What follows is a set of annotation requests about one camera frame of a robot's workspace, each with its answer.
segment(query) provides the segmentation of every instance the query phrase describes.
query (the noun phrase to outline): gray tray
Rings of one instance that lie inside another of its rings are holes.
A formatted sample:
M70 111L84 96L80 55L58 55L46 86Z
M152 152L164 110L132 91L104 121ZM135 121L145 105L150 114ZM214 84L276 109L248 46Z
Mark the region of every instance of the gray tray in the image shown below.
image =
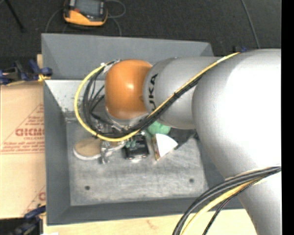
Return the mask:
M99 164L73 154L74 144L90 137L73 113L74 94L86 74L117 58L156 63L213 55L208 43L65 34L43 34L42 42L44 67L54 70L44 86L48 224L182 213L222 180L195 139L158 162L150 154L134 163L116 151L110 163Z

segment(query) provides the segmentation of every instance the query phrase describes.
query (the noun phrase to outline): blue clamp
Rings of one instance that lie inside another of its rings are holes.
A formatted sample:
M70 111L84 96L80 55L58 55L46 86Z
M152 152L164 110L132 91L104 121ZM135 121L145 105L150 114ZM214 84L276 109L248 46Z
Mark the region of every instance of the blue clamp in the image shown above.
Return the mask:
M40 206L25 214L24 219L26 220L26 222L15 228L14 231L9 232L9 235L28 235L36 227L42 225L42 220L39 215L44 213L45 211L46 206Z
M17 60L11 68L0 70L0 85L7 85L17 81L37 81L41 75L43 77L52 76L51 68L45 67L40 69L33 59L30 59L28 64L29 67L24 68Z

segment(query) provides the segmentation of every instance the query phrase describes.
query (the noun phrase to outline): cardboard sheet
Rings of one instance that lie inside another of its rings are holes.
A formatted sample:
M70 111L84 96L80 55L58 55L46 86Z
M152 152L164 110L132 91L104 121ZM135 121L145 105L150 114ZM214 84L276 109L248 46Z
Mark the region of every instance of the cardboard sheet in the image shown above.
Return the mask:
M0 88L0 219L46 200L43 85Z

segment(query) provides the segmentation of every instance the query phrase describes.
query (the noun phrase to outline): orange device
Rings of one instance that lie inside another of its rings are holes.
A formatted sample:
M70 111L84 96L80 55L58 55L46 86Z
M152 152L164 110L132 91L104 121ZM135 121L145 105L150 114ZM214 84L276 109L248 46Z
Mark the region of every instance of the orange device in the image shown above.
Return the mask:
M66 0L63 17L70 24L92 27L103 25L108 16L103 0Z

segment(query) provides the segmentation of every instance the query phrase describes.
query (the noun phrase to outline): black carpet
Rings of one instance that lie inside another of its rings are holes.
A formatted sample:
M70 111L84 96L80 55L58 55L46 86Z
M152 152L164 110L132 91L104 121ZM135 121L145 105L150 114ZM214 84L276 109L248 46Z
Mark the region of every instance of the black carpet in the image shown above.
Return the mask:
M126 37L160 38L210 42L217 56L230 54L234 47L257 48L250 23L240 0L120 0L126 14L117 19ZM261 48L281 48L282 0L244 0ZM41 33L64 0L10 0L27 29L21 33L6 3L0 5L0 69L13 60L35 57L41 51ZM111 14L122 12L108 3ZM113 20L92 31L72 29L57 13L49 32L118 36ZM19 224L0 221L0 234Z

